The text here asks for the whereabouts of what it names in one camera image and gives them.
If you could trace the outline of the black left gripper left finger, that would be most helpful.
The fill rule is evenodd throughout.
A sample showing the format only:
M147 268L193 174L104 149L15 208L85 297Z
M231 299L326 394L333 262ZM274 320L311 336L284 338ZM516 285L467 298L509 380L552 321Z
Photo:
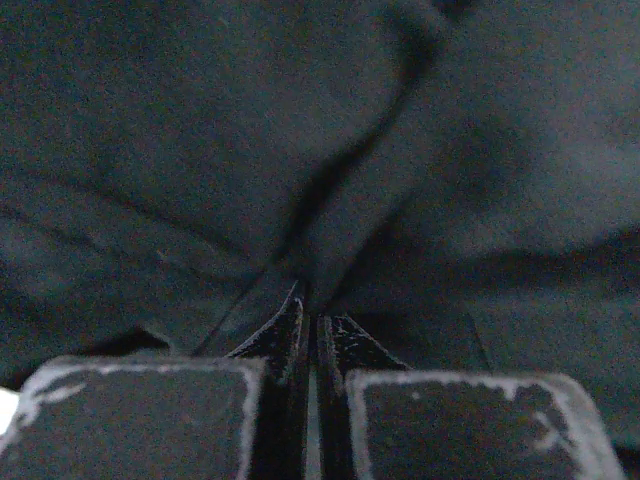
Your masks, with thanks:
M299 479L300 299L224 358L51 361L1 439L5 479Z

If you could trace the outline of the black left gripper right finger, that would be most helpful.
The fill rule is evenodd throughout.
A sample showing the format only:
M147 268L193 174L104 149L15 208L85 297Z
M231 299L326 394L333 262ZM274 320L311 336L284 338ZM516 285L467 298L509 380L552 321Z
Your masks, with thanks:
M621 479L586 391L557 374L415 370L348 316L317 321L327 479Z

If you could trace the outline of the black button-up shirt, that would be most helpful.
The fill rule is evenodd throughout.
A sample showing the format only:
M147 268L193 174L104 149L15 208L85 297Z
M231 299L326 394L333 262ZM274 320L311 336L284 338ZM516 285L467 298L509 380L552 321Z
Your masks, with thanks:
M295 282L639 445L635 1L5 1L1 383L219 356Z

